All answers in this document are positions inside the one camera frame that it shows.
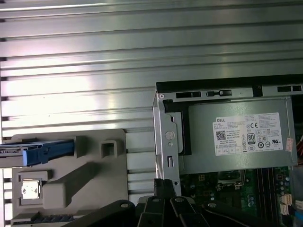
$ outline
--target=white sticker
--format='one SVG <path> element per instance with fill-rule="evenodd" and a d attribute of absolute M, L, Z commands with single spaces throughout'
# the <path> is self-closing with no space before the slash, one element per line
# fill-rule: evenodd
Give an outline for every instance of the white sticker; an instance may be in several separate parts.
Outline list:
<path fill-rule="evenodd" d="M 279 113 L 217 117 L 213 130 L 217 156 L 283 150 Z"/>
<path fill-rule="evenodd" d="M 293 143 L 294 143 L 294 139 L 287 138 L 285 150 L 289 151 L 289 152 L 292 152 L 292 150 L 293 150 Z"/>

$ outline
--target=white connector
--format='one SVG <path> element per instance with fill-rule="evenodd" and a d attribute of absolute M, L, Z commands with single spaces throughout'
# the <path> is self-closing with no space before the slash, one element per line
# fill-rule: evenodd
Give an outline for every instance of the white connector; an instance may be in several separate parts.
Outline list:
<path fill-rule="evenodd" d="M 284 203 L 280 203 L 280 213 L 283 215 L 289 215 L 288 206 Z"/>
<path fill-rule="evenodd" d="M 281 196 L 281 199 L 282 199 L 282 203 L 290 206 L 293 204 L 293 198 L 292 198 L 292 195 L 291 194 L 285 194 L 285 195 L 282 195 Z"/>
<path fill-rule="evenodd" d="M 303 210 L 303 201 L 296 200 L 295 201 L 295 207 L 297 209 Z"/>

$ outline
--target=barcode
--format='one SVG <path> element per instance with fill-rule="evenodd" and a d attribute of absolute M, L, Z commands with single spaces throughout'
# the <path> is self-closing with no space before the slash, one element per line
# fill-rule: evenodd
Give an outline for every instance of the barcode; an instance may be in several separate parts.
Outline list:
<path fill-rule="evenodd" d="M 217 140 L 225 140 L 226 139 L 226 133 L 225 131 L 217 131 Z"/>

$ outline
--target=screw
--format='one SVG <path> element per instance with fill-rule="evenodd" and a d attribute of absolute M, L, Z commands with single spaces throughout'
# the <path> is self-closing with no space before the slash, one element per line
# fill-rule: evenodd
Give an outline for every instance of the screw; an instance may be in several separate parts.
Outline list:
<path fill-rule="evenodd" d="M 178 197 L 178 198 L 176 198 L 176 199 L 175 199 L 175 201 L 176 201 L 176 202 L 183 202 L 183 201 L 184 201 L 184 199 L 183 199 L 183 198 L 181 198 L 181 197 Z"/>
<path fill-rule="evenodd" d="M 174 139 L 174 138 L 175 138 L 174 132 L 172 132 L 172 131 L 167 131 L 167 132 L 165 133 L 165 138 L 166 138 L 167 140 L 172 140 L 172 139 Z"/>
<path fill-rule="evenodd" d="M 210 208 L 216 208 L 217 204 L 215 204 L 215 203 L 213 203 L 213 202 L 210 202 L 210 203 L 208 204 L 208 206 L 209 206 Z"/>

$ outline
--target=ribbed metal panel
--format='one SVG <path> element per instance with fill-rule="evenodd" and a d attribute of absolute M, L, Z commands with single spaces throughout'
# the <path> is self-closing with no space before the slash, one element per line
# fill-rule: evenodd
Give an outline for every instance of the ribbed metal panel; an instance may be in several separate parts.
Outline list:
<path fill-rule="evenodd" d="M 155 83 L 302 73 L 302 12 L 291 0 L 4 0 L 0 131 L 125 129 L 134 201 L 152 192 Z"/>

